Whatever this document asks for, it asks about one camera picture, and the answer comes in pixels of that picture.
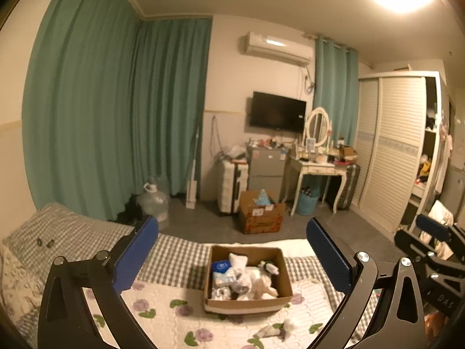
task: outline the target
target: black television screen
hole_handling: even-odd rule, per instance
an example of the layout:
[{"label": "black television screen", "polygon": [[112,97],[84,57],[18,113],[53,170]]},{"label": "black television screen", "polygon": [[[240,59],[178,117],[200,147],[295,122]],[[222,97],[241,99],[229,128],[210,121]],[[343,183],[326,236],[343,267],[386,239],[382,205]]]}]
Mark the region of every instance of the black television screen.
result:
[{"label": "black television screen", "polygon": [[249,125],[302,133],[306,105],[298,99],[253,92]]}]

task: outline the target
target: suitcase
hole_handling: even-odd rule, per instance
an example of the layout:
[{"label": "suitcase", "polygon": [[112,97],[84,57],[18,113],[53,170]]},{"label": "suitcase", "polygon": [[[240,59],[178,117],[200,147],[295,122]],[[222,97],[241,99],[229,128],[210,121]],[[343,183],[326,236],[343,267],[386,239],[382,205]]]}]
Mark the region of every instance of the suitcase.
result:
[{"label": "suitcase", "polygon": [[[339,210],[348,210],[350,208],[350,204],[352,203],[353,194],[355,192],[355,186],[357,185],[357,180],[359,178],[360,173],[360,165],[357,164],[350,164],[347,166],[347,181],[344,189],[342,191],[341,197],[339,198],[338,202],[338,209]],[[326,195],[326,201],[328,205],[333,208],[334,200],[336,200],[336,195],[339,191],[339,186],[341,184],[340,177],[330,177],[328,193]]]},{"label": "suitcase", "polygon": [[247,190],[248,164],[233,164],[223,160],[219,164],[217,202],[222,213],[239,211],[240,193]]}]

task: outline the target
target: air conditioner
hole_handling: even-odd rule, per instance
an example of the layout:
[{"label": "air conditioner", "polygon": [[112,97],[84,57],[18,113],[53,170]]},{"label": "air conditioner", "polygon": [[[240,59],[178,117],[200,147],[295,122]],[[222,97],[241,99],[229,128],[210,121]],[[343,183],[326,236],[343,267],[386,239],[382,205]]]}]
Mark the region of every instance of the air conditioner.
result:
[{"label": "air conditioner", "polygon": [[310,63],[313,48],[306,44],[249,32],[246,40],[246,53],[303,66]]}]

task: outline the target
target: metal bolt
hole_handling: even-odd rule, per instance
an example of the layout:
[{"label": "metal bolt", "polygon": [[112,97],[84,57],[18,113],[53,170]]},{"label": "metal bolt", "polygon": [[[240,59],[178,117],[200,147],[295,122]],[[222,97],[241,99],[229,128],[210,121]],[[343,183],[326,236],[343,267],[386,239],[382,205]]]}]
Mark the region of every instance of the metal bolt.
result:
[{"label": "metal bolt", "polygon": [[407,257],[402,257],[400,263],[404,266],[410,266],[412,262]]},{"label": "metal bolt", "polygon": [[368,254],[366,254],[365,252],[357,253],[357,257],[362,262],[367,262],[370,259],[370,256]]},{"label": "metal bolt", "polygon": [[108,256],[109,256],[108,251],[100,251],[95,255],[97,260],[106,260]]},{"label": "metal bolt", "polygon": [[65,259],[62,256],[58,256],[58,257],[55,258],[55,260],[53,260],[53,263],[55,265],[61,265],[64,262],[65,262]]}]

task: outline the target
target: checkered bedsheet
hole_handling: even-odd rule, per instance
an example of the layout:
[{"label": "checkered bedsheet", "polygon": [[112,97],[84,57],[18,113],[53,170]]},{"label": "checkered bedsheet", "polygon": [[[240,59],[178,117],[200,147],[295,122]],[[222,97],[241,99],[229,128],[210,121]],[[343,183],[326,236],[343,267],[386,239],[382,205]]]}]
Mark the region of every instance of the checkered bedsheet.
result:
[{"label": "checkered bedsheet", "polygon": [[[68,261],[91,258],[99,250],[110,250],[121,236],[131,230],[132,227],[80,216],[58,203],[50,203],[6,237],[3,243],[27,271],[45,284],[55,257],[63,255]],[[38,238],[42,240],[42,246],[37,245]],[[54,245],[47,248],[45,244],[52,239]],[[203,289],[209,250],[205,244],[160,234],[138,279],[186,289]],[[344,295],[334,290],[317,257],[285,258],[285,263],[291,282],[305,278],[321,281],[333,311],[336,310]],[[373,294],[356,329],[355,339],[360,340],[363,336],[377,301]],[[30,342],[37,342],[37,320],[38,311],[33,310],[19,322],[20,332]]]}]

